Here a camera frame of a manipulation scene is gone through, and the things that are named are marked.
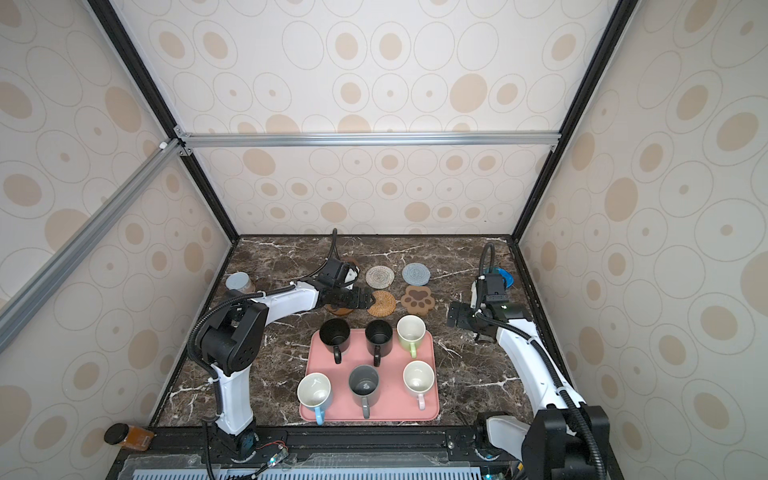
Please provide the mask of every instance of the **black mug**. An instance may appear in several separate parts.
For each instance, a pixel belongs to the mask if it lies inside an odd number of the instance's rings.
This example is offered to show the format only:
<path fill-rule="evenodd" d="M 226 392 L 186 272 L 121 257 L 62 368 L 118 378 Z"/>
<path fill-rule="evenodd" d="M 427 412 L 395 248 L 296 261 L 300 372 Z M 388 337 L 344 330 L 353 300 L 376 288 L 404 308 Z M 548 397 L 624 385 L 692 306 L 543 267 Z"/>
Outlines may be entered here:
<path fill-rule="evenodd" d="M 340 318 L 330 319 L 320 327 L 320 340 L 333 352 L 333 359 L 341 363 L 341 354 L 349 348 L 349 324 Z"/>
<path fill-rule="evenodd" d="M 366 326 L 366 339 L 373 366 L 381 365 L 382 357 L 392 352 L 392 326 L 385 320 L 373 320 Z"/>

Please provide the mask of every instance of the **white mug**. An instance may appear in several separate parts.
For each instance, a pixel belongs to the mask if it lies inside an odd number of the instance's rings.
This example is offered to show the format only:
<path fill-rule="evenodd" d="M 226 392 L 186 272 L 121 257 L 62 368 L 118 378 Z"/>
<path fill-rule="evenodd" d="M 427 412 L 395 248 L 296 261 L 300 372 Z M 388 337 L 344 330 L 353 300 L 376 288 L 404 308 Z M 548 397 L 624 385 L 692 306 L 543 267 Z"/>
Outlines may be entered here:
<path fill-rule="evenodd" d="M 322 373 L 310 373 L 299 382 L 296 389 L 299 402 L 315 412 L 317 425 L 322 425 L 326 418 L 326 410 L 333 402 L 331 381 Z"/>
<path fill-rule="evenodd" d="M 422 344 L 427 327 L 424 320 L 416 315 L 406 315 L 397 322 L 397 338 L 400 346 L 411 353 L 411 358 L 416 358 L 416 349 Z"/>
<path fill-rule="evenodd" d="M 419 410 L 426 408 L 424 395 L 435 386 L 435 372 L 427 362 L 414 360 L 402 371 L 402 381 L 411 396 L 419 400 Z"/>

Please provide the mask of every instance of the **black lid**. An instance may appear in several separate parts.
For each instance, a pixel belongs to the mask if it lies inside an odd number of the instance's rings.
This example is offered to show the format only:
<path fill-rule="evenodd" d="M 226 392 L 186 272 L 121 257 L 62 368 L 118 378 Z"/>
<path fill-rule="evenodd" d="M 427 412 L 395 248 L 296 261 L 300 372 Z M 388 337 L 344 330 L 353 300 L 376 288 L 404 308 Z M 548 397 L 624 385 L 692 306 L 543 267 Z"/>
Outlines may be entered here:
<path fill-rule="evenodd" d="M 117 445 L 128 436 L 128 425 L 115 423 L 104 432 L 104 441 L 110 445 Z"/>

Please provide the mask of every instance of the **wall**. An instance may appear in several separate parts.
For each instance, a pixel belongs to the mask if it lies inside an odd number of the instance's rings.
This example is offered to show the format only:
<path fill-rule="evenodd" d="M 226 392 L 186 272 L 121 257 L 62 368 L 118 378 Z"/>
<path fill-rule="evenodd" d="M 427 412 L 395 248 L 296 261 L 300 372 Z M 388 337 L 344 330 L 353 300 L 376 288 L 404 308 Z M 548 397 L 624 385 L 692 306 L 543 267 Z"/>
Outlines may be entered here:
<path fill-rule="evenodd" d="M 103 478 L 146 425 L 229 249 L 171 161 L 0 354 L 0 478 Z"/>
<path fill-rule="evenodd" d="M 241 234 L 511 233 L 549 146 L 196 150 Z"/>
<path fill-rule="evenodd" d="M 120 0 L 197 133 L 558 130 L 615 1 Z"/>
<path fill-rule="evenodd" d="M 165 138 L 79 2 L 0 8 L 0 307 Z"/>
<path fill-rule="evenodd" d="M 650 0 L 522 242 L 625 478 L 762 478 L 768 7 Z"/>

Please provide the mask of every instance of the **silver metal bar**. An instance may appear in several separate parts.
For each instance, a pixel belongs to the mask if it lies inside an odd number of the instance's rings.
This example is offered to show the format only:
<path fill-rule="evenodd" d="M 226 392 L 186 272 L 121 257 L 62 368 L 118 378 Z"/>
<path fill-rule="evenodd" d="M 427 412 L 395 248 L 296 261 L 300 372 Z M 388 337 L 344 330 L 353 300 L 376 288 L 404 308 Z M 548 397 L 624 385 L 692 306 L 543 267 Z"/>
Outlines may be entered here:
<path fill-rule="evenodd" d="M 556 145 L 558 131 L 376 132 L 371 134 L 183 134 L 187 147 L 358 147 L 364 145 Z"/>
<path fill-rule="evenodd" d="M 0 353 L 120 220 L 168 161 L 178 158 L 181 150 L 179 141 L 173 139 L 166 143 L 167 146 L 156 150 L 5 305 L 0 312 Z"/>

